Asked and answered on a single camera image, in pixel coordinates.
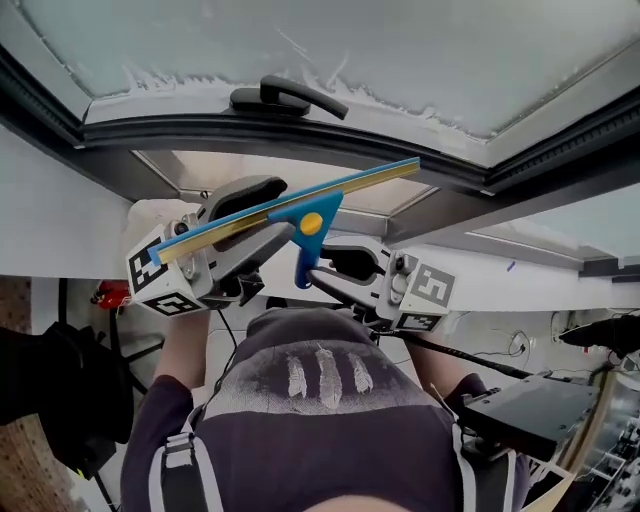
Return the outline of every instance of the white wall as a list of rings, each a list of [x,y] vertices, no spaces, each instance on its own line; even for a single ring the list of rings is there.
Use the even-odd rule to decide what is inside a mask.
[[[129,206],[0,126],[0,274],[126,279]]]
[[[407,252],[457,277],[449,307],[453,311],[559,311],[640,307],[640,286],[621,286],[611,279],[579,278],[575,270],[524,261],[419,246]]]

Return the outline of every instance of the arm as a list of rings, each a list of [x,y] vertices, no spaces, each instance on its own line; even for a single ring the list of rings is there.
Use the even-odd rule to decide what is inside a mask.
[[[154,380],[169,375],[187,389],[204,385],[210,316],[207,310],[171,319]]]
[[[419,336],[431,343],[444,345],[436,333],[422,333]],[[435,396],[431,387],[433,384],[443,398],[447,398],[458,384],[472,372],[468,371],[459,359],[419,347],[405,342],[407,350],[416,369],[416,374],[424,389],[430,395]]]

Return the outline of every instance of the person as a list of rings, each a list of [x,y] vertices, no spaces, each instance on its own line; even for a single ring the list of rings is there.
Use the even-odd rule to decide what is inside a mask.
[[[181,431],[191,390],[204,384],[209,318],[172,319],[127,447],[124,512],[157,510],[152,460]],[[277,309],[253,319],[194,427],[215,474],[202,485],[217,486],[225,511],[463,510],[447,409],[485,387],[459,360],[407,348],[422,389],[339,311]],[[524,457],[515,467],[514,511],[527,491]],[[177,493],[187,503],[193,487]]]

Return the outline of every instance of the window handle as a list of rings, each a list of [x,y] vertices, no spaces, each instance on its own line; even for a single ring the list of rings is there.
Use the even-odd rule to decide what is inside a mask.
[[[326,110],[339,119],[344,119],[349,111],[346,105],[326,94],[274,75],[265,76],[260,80],[260,89],[236,89],[231,93],[230,103],[234,110],[297,117],[307,115],[310,104]]]

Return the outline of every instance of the dark shirt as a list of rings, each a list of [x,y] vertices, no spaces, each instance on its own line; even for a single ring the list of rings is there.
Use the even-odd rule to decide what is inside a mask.
[[[485,387],[467,376],[446,402]],[[149,512],[156,449],[178,433],[191,393],[160,377],[145,397],[122,470],[124,512]],[[270,311],[253,320],[220,393],[196,426],[225,511],[302,511],[345,495],[411,511],[462,510],[453,420],[353,320],[327,309]],[[514,510],[524,503],[518,458]]]

